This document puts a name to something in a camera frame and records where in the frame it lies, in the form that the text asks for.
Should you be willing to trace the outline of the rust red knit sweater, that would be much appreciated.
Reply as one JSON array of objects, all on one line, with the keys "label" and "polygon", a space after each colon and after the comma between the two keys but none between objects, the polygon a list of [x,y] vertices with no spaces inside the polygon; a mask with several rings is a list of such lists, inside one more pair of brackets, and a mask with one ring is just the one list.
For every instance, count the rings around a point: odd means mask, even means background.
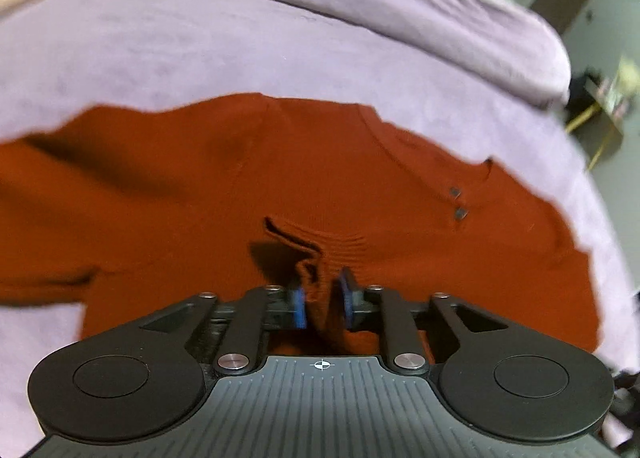
[{"label": "rust red knit sweater", "polygon": [[96,107],[1,148],[1,300],[80,302],[92,336],[211,291],[299,285],[334,348],[374,352],[337,279],[442,291],[592,351],[589,261],[556,208],[358,104],[237,94]]}]

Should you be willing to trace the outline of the yellow legged side table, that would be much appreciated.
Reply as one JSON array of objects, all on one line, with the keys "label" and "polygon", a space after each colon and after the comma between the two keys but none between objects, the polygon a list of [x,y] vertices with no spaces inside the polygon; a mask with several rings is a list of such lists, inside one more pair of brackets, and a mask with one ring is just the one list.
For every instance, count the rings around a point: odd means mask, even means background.
[{"label": "yellow legged side table", "polygon": [[614,80],[602,78],[599,85],[589,84],[587,91],[594,102],[585,111],[572,115],[566,107],[565,132],[574,137],[587,157],[587,171],[593,171],[600,161],[611,158],[622,146],[624,120],[631,99],[617,102]]}]

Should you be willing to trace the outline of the black bag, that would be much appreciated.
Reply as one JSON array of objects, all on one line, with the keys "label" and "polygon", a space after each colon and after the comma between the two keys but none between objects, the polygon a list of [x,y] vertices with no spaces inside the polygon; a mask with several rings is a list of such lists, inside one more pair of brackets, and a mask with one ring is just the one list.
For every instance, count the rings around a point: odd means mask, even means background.
[{"label": "black bag", "polygon": [[572,115],[577,115],[591,105],[594,100],[587,91],[589,84],[600,84],[602,74],[592,68],[587,68],[582,73],[570,79],[570,97],[568,98],[566,109]]}]

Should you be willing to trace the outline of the cream wrapped bouquet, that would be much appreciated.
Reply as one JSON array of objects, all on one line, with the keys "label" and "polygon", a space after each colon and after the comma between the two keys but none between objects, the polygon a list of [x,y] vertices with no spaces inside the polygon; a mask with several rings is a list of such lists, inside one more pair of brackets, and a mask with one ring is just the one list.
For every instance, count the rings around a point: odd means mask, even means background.
[{"label": "cream wrapped bouquet", "polygon": [[614,77],[614,96],[617,102],[632,99],[639,93],[640,68],[627,56],[622,56]]}]

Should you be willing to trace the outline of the purple bed sheet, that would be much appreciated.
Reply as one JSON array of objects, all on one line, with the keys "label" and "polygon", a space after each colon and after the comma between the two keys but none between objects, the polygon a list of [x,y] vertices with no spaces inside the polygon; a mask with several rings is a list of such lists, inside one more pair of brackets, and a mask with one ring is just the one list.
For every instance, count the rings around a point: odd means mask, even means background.
[{"label": "purple bed sheet", "polygon": [[94,104],[161,111],[238,92],[367,104],[462,158],[498,159],[567,215],[592,254],[599,353],[638,366],[622,249],[582,156],[540,108],[438,56],[273,0],[36,0],[1,19],[6,140]]}]

